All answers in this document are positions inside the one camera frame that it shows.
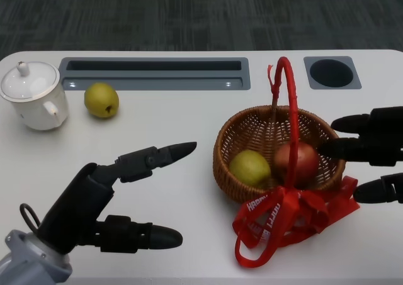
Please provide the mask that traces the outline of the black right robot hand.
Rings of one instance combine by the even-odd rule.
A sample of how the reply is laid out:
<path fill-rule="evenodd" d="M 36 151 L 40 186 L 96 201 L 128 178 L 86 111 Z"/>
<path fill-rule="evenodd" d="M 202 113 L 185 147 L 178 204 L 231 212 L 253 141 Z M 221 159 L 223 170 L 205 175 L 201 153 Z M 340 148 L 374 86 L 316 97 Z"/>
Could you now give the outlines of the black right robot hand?
<path fill-rule="evenodd" d="M 338 118 L 331 128 L 357 138 L 333 138 L 317 148 L 321 155 L 371 166 L 393 167 L 402 161 L 402 107 L 374 108 L 368 114 Z M 358 203 L 402 203 L 402 173 L 382 176 L 358 186 L 353 199 Z"/>

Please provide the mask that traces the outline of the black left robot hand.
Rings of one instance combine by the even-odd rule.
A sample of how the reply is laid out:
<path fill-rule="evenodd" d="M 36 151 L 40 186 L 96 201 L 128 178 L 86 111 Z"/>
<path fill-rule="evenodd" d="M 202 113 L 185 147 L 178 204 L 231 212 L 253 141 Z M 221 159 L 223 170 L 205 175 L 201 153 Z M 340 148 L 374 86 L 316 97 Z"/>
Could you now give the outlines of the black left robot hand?
<path fill-rule="evenodd" d="M 135 182 L 155 168 L 171 165 L 196 149 L 196 142 L 163 148 L 149 147 L 121 155 L 111 165 L 85 165 L 51 207 L 37 237 L 61 254 L 78 245 L 93 245 L 102 252 L 134 254 L 140 249 L 164 250 L 183 243 L 180 232 L 152 223 L 136 223 L 128 216 L 109 215 L 98 221 L 114 195 L 113 185 Z"/>

